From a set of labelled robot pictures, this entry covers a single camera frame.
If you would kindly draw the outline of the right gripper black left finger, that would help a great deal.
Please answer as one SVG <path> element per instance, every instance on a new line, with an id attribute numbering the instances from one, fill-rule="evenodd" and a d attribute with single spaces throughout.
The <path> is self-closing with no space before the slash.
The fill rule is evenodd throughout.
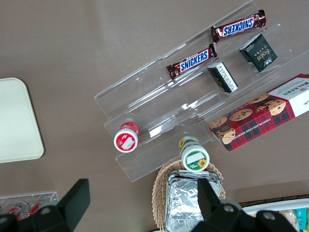
<path id="1" fill-rule="evenodd" d="M 74 230 L 90 205 L 89 179 L 79 179 L 56 205 L 70 230 Z"/>

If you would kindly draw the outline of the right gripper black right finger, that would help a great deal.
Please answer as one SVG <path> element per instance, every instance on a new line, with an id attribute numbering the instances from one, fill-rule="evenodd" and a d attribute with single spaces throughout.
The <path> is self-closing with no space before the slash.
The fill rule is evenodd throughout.
<path id="1" fill-rule="evenodd" d="M 221 202 L 207 179 L 199 179 L 197 184 L 198 205 L 204 221 L 210 224 L 219 222 Z"/>

